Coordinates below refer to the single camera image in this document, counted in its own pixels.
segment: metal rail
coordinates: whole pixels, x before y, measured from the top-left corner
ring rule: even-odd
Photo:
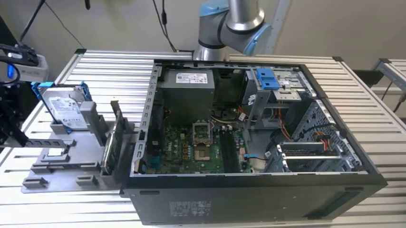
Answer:
[[[98,111],[114,119],[110,101],[119,98],[125,116],[139,124],[156,58],[192,59],[190,53],[93,51],[75,55],[57,82],[86,80]],[[232,61],[306,64],[389,186],[333,221],[252,223],[208,227],[388,227],[406,225],[406,126],[344,62],[332,57],[232,55]],[[49,139],[51,117],[39,104],[25,123],[33,138]],[[130,199],[118,191],[22,194],[21,186],[41,149],[7,148],[0,154],[0,225],[89,227],[101,222],[142,227]]]
[[[375,69],[381,71],[406,93],[406,60],[383,58]]]

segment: motherboard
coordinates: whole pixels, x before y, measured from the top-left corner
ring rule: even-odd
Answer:
[[[193,128],[166,127],[165,150],[150,158],[149,174],[252,172],[245,161],[241,129],[214,129],[204,123]]]

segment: expansion slot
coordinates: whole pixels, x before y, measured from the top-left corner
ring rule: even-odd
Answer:
[[[220,134],[225,173],[238,173],[241,171],[241,168],[234,145],[233,131],[222,130]]]

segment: hard drive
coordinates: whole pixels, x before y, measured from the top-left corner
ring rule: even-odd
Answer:
[[[89,130],[79,110],[82,102],[89,100],[85,90],[81,85],[65,85],[65,87],[49,88],[42,95],[51,115],[74,131]]]

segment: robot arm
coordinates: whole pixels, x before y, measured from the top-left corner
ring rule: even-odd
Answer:
[[[201,6],[200,47],[196,60],[228,61],[226,46],[245,55],[260,53],[268,44],[272,25],[258,0],[213,0]]]

